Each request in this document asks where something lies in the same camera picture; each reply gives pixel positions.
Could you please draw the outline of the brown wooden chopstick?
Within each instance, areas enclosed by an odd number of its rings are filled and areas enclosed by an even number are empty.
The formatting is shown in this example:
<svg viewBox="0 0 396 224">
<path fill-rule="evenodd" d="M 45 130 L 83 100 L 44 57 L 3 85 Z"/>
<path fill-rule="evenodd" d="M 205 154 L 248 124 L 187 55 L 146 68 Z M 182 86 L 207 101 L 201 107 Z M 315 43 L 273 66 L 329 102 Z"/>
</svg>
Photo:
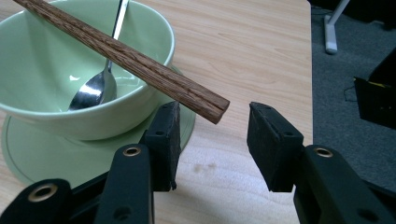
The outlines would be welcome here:
<svg viewBox="0 0 396 224">
<path fill-rule="evenodd" d="M 14 0 L 191 111 L 218 124 L 230 101 L 44 0 Z"/>
</svg>

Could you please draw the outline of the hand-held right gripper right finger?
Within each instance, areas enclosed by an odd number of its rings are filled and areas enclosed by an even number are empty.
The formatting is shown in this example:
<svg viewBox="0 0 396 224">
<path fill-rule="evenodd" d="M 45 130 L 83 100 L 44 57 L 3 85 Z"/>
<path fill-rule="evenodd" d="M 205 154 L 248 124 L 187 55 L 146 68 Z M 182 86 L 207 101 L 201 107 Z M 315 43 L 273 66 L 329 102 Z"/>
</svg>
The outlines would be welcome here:
<svg viewBox="0 0 396 224">
<path fill-rule="evenodd" d="M 294 160 L 303 147 L 303 135 L 273 107 L 249 104 L 247 146 L 267 188 L 272 192 L 291 192 Z"/>
</svg>

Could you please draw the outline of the green ceramic saucer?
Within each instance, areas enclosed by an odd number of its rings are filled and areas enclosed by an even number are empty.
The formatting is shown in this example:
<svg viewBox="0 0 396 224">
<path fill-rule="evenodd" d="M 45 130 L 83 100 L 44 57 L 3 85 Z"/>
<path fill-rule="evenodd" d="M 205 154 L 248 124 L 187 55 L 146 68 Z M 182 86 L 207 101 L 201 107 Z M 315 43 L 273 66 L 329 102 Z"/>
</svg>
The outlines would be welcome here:
<svg viewBox="0 0 396 224">
<path fill-rule="evenodd" d="M 158 107 L 170 101 L 117 66 L 116 100 L 69 112 L 73 95 L 95 72 L 0 78 L 0 110 L 8 114 L 2 149 L 8 167 L 23 183 L 62 178 L 77 186 L 104 173 L 114 152 L 136 143 Z"/>
</svg>

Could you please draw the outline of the green ceramic bowl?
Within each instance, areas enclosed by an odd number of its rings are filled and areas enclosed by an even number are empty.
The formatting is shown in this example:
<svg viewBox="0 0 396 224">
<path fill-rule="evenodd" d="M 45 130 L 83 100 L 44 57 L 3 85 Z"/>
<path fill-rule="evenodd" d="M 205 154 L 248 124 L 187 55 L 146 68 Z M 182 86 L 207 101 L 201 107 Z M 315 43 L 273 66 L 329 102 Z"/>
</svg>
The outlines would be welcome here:
<svg viewBox="0 0 396 224">
<path fill-rule="evenodd" d="M 55 7 L 111 35 L 120 0 L 58 0 Z M 130 0 L 119 41 L 165 66 L 175 35 L 155 9 Z M 101 72 L 106 59 L 27 10 L 0 21 L 0 110 L 46 133 L 99 140 L 128 132 L 159 103 L 159 93 L 116 63 L 117 99 L 68 111 L 80 87 Z"/>
</svg>

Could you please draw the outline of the white metal stand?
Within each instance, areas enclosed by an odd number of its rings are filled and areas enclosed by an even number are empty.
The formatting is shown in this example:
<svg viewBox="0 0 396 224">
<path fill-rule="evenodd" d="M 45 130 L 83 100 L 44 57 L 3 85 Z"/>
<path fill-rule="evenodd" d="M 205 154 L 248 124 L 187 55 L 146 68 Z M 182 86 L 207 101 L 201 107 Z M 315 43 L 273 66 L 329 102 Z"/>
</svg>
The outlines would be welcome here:
<svg viewBox="0 0 396 224">
<path fill-rule="evenodd" d="M 340 0 L 334 12 L 323 18 L 325 51 L 328 54 L 335 54 L 338 51 L 335 24 L 349 4 L 349 1 L 350 0 Z"/>
</svg>

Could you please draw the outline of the metal spoon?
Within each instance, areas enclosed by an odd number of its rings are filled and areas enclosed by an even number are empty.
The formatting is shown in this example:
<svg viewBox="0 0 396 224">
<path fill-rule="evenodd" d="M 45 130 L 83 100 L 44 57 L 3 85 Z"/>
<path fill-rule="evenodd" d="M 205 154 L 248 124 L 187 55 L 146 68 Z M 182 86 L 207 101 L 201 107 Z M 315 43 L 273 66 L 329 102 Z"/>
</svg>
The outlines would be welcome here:
<svg viewBox="0 0 396 224">
<path fill-rule="evenodd" d="M 111 37 L 119 39 L 129 0 L 120 0 Z M 117 83 L 112 74 L 112 62 L 107 59 L 102 72 L 85 82 L 73 97 L 68 110 L 75 111 L 107 103 L 117 97 Z"/>
</svg>

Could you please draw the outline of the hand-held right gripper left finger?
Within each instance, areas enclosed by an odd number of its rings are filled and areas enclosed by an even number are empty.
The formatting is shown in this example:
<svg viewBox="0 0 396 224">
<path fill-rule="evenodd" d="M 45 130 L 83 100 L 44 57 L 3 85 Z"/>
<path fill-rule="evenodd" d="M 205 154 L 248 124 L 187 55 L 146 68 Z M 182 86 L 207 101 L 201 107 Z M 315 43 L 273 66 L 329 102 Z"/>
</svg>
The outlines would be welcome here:
<svg viewBox="0 0 396 224">
<path fill-rule="evenodd" d="M 176 175 L 180 146 L 180 107 L 174 101 L 161 105 L 141 138 L 149 150 L 152 189 L 177 188 Z"/>
</svg>

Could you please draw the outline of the black base with yellow mark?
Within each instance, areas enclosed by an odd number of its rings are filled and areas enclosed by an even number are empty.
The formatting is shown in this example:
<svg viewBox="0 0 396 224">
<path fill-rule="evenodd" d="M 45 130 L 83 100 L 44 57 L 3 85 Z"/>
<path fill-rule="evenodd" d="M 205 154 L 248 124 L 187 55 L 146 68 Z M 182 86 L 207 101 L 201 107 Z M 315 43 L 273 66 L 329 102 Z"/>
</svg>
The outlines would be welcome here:
<svg viewBox="0 0 396 224">
<path fill-rule="evenodd" d="M 396 130 L 396 47 L 368 79 L 354 78 L 360 117 Z"/>
</svg>

